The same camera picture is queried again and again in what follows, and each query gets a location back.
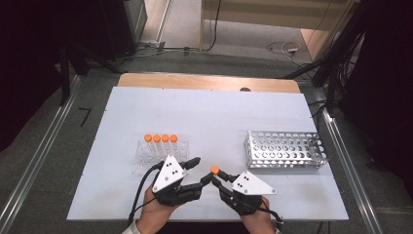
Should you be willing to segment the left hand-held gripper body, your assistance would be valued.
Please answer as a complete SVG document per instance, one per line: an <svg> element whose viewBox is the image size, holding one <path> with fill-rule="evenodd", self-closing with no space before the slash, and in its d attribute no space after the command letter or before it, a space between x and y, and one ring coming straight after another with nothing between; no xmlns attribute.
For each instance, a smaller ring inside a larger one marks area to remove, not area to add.
<svg viewBox="0 0 413 234"><path fill-rule="evenodd" d="M160 204L174 207L200 199L202 188L197 187L198 183L181 185L190 170L185 168L185 163L179 163L174 156L169 155L156 175L152 192Z"/></svg>

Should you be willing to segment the black metal stand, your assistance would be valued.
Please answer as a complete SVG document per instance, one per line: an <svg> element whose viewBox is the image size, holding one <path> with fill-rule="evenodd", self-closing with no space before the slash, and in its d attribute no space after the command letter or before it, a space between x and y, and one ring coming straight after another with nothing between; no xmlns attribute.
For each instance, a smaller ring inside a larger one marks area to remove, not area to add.
<svg viewBox="0 0 413 234"><path fill-rule="evenodd" d="M60 76L61 76L60 106L64 106L70 97L69 59L68 59L65 45L60 46L59 55L60 55Z"/></svg>
<svg viewBox="0 0 413 234"><path fill-rule="evenodd" d="M368 5L369 0L357 0L355 12L332 44L332 47L322 58L283 76L283 79L292 80L316 69L317 72L311 82L315 88L321 88L327 82L327 95L323 107L330 116L333 116L334 95L339 81L340 65L344 64L349 58L350 53L354 50L357 41L364 32L365 12Z"/></svg>

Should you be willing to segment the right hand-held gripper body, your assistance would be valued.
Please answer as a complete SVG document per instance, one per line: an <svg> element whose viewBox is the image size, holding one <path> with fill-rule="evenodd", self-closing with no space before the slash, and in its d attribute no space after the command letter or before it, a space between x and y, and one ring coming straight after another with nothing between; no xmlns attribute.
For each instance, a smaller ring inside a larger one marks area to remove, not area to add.
<svg viewBox="0 0 413 234"><path fill-rule="evenodd" d="M249 171L237 175L228 189L222 185L221 200L238 215L253 215L262 204L263 195L275 195L277 190Z"/></svg>

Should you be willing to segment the person's right hand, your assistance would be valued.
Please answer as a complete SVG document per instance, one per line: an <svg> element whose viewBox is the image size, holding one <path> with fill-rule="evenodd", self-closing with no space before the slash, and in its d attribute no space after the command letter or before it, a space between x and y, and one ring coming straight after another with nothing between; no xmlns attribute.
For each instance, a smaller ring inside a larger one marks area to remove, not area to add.
<svg viewBox="0 0 413 234"><path fill-rule="evenodd" d="M254 214L241 215L241 221L249 234L276 234L268 213L257 211Z"/></svg>

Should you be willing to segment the aluminium floor rail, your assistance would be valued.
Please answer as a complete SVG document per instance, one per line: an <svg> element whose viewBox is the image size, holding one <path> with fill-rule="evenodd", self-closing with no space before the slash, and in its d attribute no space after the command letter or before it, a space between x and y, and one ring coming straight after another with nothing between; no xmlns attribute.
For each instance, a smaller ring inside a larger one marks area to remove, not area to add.
<svg viewBox="0 0 413 234"><path fill-rule="evenodd" d="M357 203L357 208L363 219L368 234L384 234L380 221L374 211L367 192L357 173L357 169L353 164L346 144L341 136L335 118L331 117L326 109L324 109L321 113L337 151L347 181L353 192Z"/></svg>
<svg viewBox="0 0 413 234"><path fill-rule="evenodd" d="M48 157L56 136L58 135L61 126L64 123L76 96L78 95L80 85L81 77L79 75L75 75L70 84L71 94L67 98L65 104L57 109L52 123L37 146L36 151L19 179L18 184L12 190L11 195L7 199L6 206L0 214L0 234L8 234L10 228L12 227L17 214L19 213L19 210L31 186L36 179L36 176Z"/></svg>

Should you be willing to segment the dark curtain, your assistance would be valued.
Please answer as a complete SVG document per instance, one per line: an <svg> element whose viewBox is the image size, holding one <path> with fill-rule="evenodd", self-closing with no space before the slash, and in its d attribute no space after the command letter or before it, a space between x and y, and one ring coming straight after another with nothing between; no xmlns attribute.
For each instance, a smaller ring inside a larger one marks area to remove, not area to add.
<svg viewBox="0 0 413 234"><path fill-rule="evenodd" d="M0 152L63 84L62 56L86 68L77 46L94 0L0 0Z"/></svg>
<svg viewBox="0 0 413 234"><path fill-rule="evenodd" d="M413 199L413 0L364 3L364 40L339 106Z"/></svg>

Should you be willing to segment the person's left hand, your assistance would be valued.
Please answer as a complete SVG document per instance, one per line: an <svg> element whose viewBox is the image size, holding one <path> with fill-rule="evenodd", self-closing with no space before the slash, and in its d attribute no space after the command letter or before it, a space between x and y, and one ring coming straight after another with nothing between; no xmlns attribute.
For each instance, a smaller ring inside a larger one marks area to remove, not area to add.
<svg viewBox="0 0 413 234"><path fill-rule="evenodd" d="M177 206L170 207L160 204L152 192L152 187L148 187L144 193L145 206L141 210L139 219L135 226L140 234L156 234L168 222Z"/></svg>

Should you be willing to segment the clear acrylic test tube rack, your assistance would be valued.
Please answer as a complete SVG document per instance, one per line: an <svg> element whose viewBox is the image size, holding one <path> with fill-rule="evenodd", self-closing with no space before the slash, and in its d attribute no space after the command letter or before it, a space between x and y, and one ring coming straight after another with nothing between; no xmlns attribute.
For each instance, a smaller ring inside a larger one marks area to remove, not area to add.
<svg viewBox="0 0 413 234"><path fill-rule="evenodd" d="M165 161L167 156L174 156L178 162L187 161L189 158L189 142L146 142L141 140L135 152L136 172L144 175L152 166Z"/></svg>

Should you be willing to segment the perforated metal test tube rack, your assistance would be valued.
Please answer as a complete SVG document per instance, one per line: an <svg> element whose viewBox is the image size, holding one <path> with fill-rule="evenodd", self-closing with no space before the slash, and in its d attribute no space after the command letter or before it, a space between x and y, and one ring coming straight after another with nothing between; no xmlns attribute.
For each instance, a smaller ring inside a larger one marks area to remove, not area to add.
<svg viewBox="0 0 413 234"><path fill-rule="evenodd" d="M318 133L248 131L244 139L249 169L314 169L327 162Z"/></svg>

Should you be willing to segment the dark cabinet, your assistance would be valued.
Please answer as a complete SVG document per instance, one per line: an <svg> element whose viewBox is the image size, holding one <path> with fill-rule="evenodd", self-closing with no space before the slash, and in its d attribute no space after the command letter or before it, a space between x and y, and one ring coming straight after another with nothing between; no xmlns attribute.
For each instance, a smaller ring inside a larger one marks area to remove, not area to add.
<svg viewBox="0 0 413 234"><path fill-rule="evenodd" d="M99 0L111 46L111 59L135 52L148 20L144 0Z"/></svg>

